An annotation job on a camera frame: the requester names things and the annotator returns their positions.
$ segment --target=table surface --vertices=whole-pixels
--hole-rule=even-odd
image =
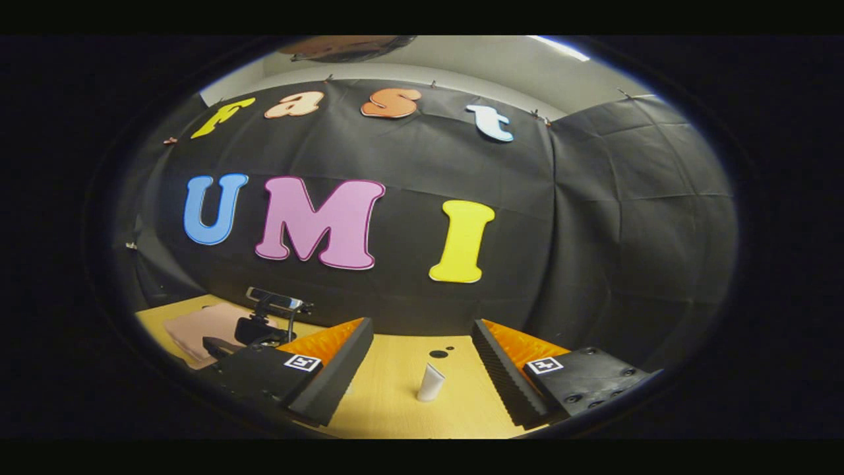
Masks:
[[[205,295],[150,308],[137,316],[167,352],[195,363],[172,341],[164,322],[218,303],[251,312]],[[280,328],[287,328],[286,319],[271,318]],[[295,322],[298,336],[320,330],[324,327]],[[446,358],[429,355],[447,347],[454,349],[447,351]],[[446,380],[434,401],[419,402],[416,392],[427,363],[443,373]],[[513,425],[470,336],[375,334],[331,423],[318,429],[304,427],[347,439],[506,439],[529,432]]]

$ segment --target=blue letter u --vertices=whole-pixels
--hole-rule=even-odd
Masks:
[[[193,177],[187,182],[187,202],[185,203],[185,232],[190,239],[197,243],[213,246],[222,243],[229,236],[231,226],[235,220],[235,203],[237,193],[249,177],[242,173],[224,175],[219,180],[223,193],[219,198],[217,222],[208,227],[203,224],[203,200],[205,190],[211,186],[214,179],[201,176]]]

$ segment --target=pink cloth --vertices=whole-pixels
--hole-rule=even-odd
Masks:
[[[192,314],[167,320],[164,322],[164,327],[173,342],[183,352],[197,360],[197,363],[190,366],[200,365],[204,367],[216,360],[203,347],[203,337],[212,336],[233,345],[243,346],[243,343],[235,339],[235,328],[237,327],[237,320],[243,317],[249,318],[249,314],[248,310],[237,308],[234,305],[218,303]],[[268,325],[278,328],[278,325],[272,320],[269,321]]]

